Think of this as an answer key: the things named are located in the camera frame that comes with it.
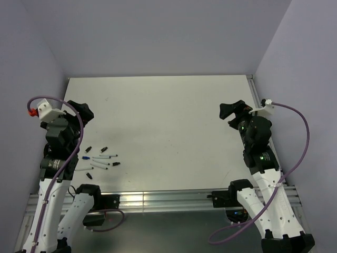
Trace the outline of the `white pen black tip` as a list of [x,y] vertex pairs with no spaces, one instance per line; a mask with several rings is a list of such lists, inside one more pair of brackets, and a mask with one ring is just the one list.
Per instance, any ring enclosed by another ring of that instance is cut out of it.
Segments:
[[100,154],[99,157],[104,157],[104,158],[118,157],[118,154]]

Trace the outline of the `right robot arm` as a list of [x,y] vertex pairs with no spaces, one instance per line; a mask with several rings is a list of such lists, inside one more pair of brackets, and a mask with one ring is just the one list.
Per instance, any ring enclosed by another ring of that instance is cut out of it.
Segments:
[[267,115],[273,113],[276,103],[266,99],[261,103],[259,109],[242,100],[220,104],[220,119],[235,115],[228,124],[240,134],[244,162],[263,197],[259,200],[250,181],[242,179],[230,183],[228,200],[248,212],[251,220],[243,228],[256,225],[263,252],[310,252],[314,238],[305,232],[293,212],[283,185],[285,176],[269,146],[272,122]]

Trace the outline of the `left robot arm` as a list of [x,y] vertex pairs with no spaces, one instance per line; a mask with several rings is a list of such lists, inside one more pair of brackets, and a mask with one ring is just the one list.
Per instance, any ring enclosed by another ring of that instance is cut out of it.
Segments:
[[32,226],[21,252],[71,252],[72,236],[91,210],[102,206],[99,186],[82,184],[65,215],[62,207],[71,185],[84,127],[94,114],[86,103],[59,100],[73,111],[55,109],[51,96],[36,96],[27,103],[30,116],[36,116],[46,130],[47,144],[40,163],[38,202]]

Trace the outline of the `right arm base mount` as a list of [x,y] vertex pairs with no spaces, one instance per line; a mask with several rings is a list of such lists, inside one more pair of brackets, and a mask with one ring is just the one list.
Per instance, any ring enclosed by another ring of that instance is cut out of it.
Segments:
[[245,208],[233,197],[229,190],[212,191],[207,195],[212,200],[214,208],[224,208],[229,221],[233,223],[244,223],[248,220],[249,214]]

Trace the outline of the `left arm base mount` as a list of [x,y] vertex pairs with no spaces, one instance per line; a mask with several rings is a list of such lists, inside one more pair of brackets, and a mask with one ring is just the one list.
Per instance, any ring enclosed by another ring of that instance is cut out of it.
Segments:
[[83,220],[83,225],[86,227],[98,227],[101,226],[106,218],[106,212],[99,212],[94,214],[98,210],[103,209],[118,209],[120,204],[119,194],[104,194],[101,196],[98,204],[94,205],[89,214],[87,214]]

